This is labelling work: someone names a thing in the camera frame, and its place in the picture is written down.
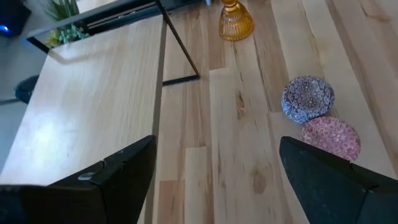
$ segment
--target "green leaves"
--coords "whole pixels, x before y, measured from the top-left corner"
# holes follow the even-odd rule
[[[90,36],[89,34],[83,33],[83,31],[83,28],[72,24],[69,29],[61,31],[59,41],[63,42],[64,44],[68,44],[77,39],[81,40]]]
[[[61,21],[80,13],[76,0],[45,0],[41,5],[44,13],[54,21]]]
[[[59,40],[60,35],[61,32],[58,29],[51,30],[44,44],[51,49],[54,47],[58,47],[61,44]]]

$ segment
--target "blue light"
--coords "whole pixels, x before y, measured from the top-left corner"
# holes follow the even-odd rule
[[[10,30],[5,25],[0,25],[0,30],[3,32],[9,32]]]

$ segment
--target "wooden table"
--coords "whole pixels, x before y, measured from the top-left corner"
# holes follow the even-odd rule
[[[157,16],[51,50],[0,182],[51,184],[157,135],[164,42]]]
[[[308,223],[279,158],[302,128],[281,93],[302,75],[335,89],[330,115],[361,138],[355,163],[397,178],[398,2],[241,2],[256,27],[234,43],[219,38],[219,1],[171,15],[202,79],[163,89],[154,223]],[[190,71],[177,47],[167,34],[167,78]]]

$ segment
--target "black speaker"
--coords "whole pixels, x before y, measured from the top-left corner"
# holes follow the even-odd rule
[[[20,0],[0,0],[0,35],[20,35],[30,14]]]

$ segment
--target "ribbed glass vase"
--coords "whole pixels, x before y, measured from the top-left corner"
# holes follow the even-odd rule
[[[223,0],[220,16],[220,36],[225,40],[241,40],[254,30],[254,21],[238,0]]]

